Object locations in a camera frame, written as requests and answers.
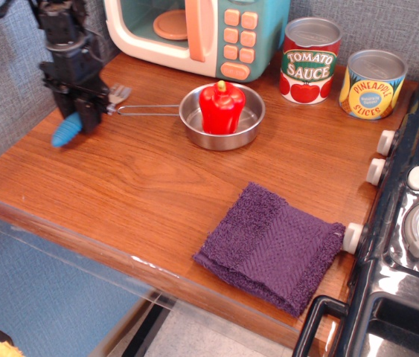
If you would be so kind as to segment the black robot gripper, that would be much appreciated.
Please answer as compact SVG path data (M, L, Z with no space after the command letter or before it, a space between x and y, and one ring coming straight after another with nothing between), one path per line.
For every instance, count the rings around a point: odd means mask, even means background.
M103 58L97 36L91 31L79 32L73 41L47 40L46 48L52 61L39 65L45 86L52 90L63 118L77 110L83 132L90 134L101 123L99 109L108 104L109 94L108 85L100 78Z

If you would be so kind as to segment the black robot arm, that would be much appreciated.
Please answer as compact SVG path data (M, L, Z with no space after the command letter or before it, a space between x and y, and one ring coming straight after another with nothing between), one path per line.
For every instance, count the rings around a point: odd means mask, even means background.
M109 87L100 78L104 61L96 34L85 28L84 1L30 1L52 61L41 62L44 85L64 118L77 113L89 134L107 113Z

